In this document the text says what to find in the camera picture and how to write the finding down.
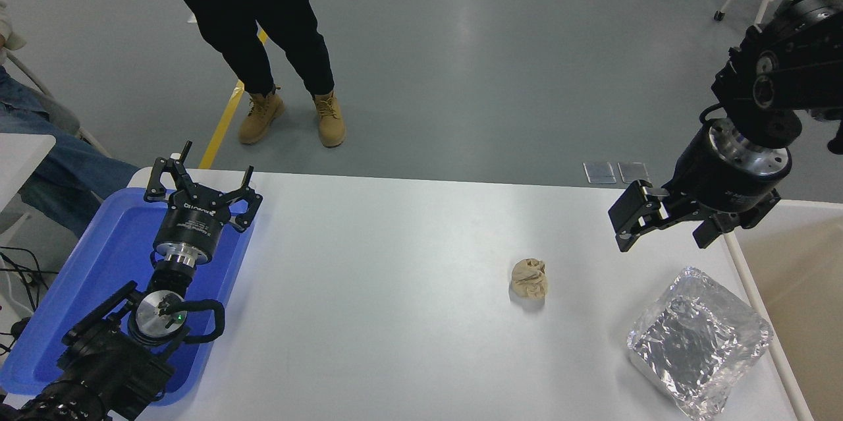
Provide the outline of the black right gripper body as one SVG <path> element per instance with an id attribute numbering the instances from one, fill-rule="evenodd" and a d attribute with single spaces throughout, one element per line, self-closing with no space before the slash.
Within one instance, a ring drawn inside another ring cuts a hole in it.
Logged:
<path id="1" fill-rule="evenodd" d="M 790 171 L 788 149 L 753 144 L 732 123 L 707 123 L 678 158 L 665 188 L 723 213 L 743 213 Z"/>

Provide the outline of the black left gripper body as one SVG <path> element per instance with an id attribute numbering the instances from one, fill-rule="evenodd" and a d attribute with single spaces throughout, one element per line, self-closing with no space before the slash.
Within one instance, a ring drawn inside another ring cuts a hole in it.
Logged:
<path id="1" fill-rule="evenodd" d="M 176 246 L 189 246 L 212 257 L 228 223 L 230 211 L 222 207 L 218 190 L 176 190 L 168 195 L 167 211 L 153 247 L 159 255 Z"/>

